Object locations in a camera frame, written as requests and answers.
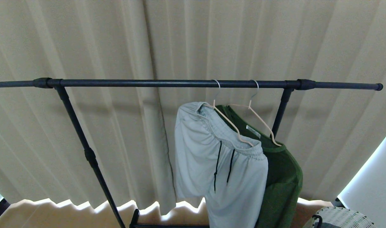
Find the black drawstring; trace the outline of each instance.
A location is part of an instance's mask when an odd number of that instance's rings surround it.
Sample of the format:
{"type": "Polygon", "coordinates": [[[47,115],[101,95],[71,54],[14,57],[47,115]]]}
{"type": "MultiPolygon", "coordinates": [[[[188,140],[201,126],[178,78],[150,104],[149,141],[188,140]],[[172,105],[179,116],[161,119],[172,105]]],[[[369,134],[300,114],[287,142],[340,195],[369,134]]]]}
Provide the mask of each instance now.
{"type": "Polygon", "coordinates": [[[222,141],[220,141],[220,149],[219,149],[219,155],[217,157],[216,172],[214,173],[214,192],[216,192],[216,175],[217,175],[217,169],[218,169],[218,162],[220,159],[221,146],[222,146],[222,141]]]}
{"type": "Polygon", "coordinates": [[[232,150],[231,161],[229,162],[229,172],[228,172],[228,177],[227,177],[227,183],[228,183],[228,180],[229,180],[229,175],[231,174],[231,169],[232,169],[232,159],[234,158],[234,153],[235,153],[235,149],[232,150]]]}

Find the clothes hanger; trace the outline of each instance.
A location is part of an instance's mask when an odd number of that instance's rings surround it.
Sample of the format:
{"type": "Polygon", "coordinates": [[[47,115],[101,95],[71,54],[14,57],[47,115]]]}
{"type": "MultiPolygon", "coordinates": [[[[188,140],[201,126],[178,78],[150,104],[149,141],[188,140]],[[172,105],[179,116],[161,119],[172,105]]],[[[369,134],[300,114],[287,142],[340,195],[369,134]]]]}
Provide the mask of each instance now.
{"type": "Polygon", "coordinates": [[[251,97],[251,100],[249,101],[249,105],[246,106],[246,105],[235,105],[235,104],[230,104],[230,106],[241,106],[241,107],[247,107],[249,110],[251,110],[255,115],[256,117],[258,117],[258,119],[260,119],[260,121],[262,121],[262,123],[265,125],[265,127],[267,127],[267,129],[270,131],[270,135],[272,136],[272,141],[273,141],[273,144],[275,144],[276,146],[282,146],[280,145],[279,143],[277,143],[275,140],[274,140],[274,134],[272,132],[272,130],[270,129],[270,127],[267,125],[267,123],[265,123],[264,120],[262,120],[262,118],[255,112],[255,110],[252,109],[251,107],[251,104],[252,104],[252,98],[255,97],[257,94],[258,94],[258,90],[259,90],[259,84],[257,81],[255,80],[251,80],[251,81],[254,81],[256,83],[256,86],[258,87],[258,89],[256,90],[256,93],[254,95],[252,95],[251,97]]]}
{"type": "Polygon", "coordinates": [[[203,104],[204,106],[207,106],[207,107],[210,107],[210,108],[212,108],[212,109],[214,109],[214,110],[216,110],[224,119],[226,119],[227,121],[228,121],[228,123],[230,123],[231,125],[232,125],[232,127],[237,131],[237,134],[238,134],[238,139],[241,141],[241,142],[243,142],[243,143],[248,143],[250,146],[254,146],[252,143],[250,143],[250,142],[248,142],[248,141],[245,141],[245,140],[243,140],[242,138],[241,138],[241,134],[240,134],[240,131],[238,130],[238,128],[235,126],[235,124],[233,124],[232,122],[231,122],[231,120],[229,120],[217,107],[216,107],[216,98],[217,98],[217,96],[218,96],[218,94],[221,92],[221,86],[220,86],[220,83],[217,81],[217,80],[215,80],[215,79],[213,79],[214,81],[216,81],[217,82],[217,84],[219,85],[219,91],[218,91],[218,93],[215,95],[215,97],[214,97],[214,100],[213,100],[213,105],[211,106],[211,105],[209,105],[209,104],[203,104]]]}

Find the clothes rack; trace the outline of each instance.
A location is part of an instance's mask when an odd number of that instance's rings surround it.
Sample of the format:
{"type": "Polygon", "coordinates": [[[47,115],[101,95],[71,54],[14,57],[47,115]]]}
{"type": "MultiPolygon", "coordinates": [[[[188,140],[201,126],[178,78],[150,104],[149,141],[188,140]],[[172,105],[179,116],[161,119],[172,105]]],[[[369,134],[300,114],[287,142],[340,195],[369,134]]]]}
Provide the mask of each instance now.
{"type": "MultiPolygon", "coordinates": [[[[93,149],[90,148],[86,136],[83,133],[82,127],[77,119],[76,113],[70,102],[70,98],[65,87],[190,87],[190,88],[257,88],[254,81],[234,81],[234,80],[107,80],[107,79],[52,79],[38,78],[31,81],[11,81],[0,82],[0,88],[12,87],[37,87],[37,88],[55,88],[61,98],[67,113],[76,130],[77,136],[83,146],[85,157],[92,167],[101,188],[113,210],[113,213],[121,228],[125,228],[124,222],[119,216],[116,204],[112,198],[106,181],[99,169],[99,164],[96,160],[96,155],[93,149]]],[[[286,105],[290,99],[290,95],[294,90],[309,90],[314,88],[333,88],[333,89],[362,89],[381,91],[383,85],[365,84],[365,83],[347,83],[347,82],[315,82],[308,79],[286,80],[286,81],[257,81],[259,88],[283,88],[283,94],[280,100],[280,105],[275,117],[272,132],[276,136],[280,122],[283,118],[286,105]]],[[[134,211],[129,228],[207,228],[207,225],[155,225],[155,224],[138,224],[139,210],[134,211]]]]}

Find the brown floor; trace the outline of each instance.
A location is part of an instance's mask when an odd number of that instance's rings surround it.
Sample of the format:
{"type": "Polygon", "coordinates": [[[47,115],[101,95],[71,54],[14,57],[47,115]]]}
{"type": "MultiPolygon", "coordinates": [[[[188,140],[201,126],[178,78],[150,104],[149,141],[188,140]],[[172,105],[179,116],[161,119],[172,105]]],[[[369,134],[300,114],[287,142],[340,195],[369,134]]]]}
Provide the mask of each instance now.
{"type": "MultiPolygon", "coordinates": [[[[292,228],[300,228],[319,209],[332,206],[330,202],[299,199],[292,228]]],[[[119,213],[128,227],[136,206],[130,201],[120,206],[119,213]]],[[[208,224],[205,202],[198,209],[178,203],[168,215],[160,216],[158,203],[141,211],[138,223],[208,224]]],[[[74,206],[69,200],[55,204],[49,199],[32,202],[22,200],[12,204],[0,217],[0,228],[117,228],[117,221],[109,204],[92,209],[88,203],[74,206]]]]}

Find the green sweater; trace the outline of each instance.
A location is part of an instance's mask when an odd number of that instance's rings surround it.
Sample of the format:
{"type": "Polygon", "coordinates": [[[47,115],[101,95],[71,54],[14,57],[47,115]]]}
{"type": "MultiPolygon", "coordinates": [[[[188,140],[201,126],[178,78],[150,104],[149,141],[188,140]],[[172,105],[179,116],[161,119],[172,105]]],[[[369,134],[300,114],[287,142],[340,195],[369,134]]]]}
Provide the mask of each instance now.
{"type": "MultiPolygon", "coordinates": [[[[268,158],[267,184],[255,228],[290,227],[303,184],[299,164],[285,145],[280,142],[280,147],[273,144],[268,136],[247,124],[230,106],[218,105],[217,108],[234,123],[241,135],[261,141],[264,154],[268,158]]],[[[235,131],[228,121],[221,118],[235,131]]]]}

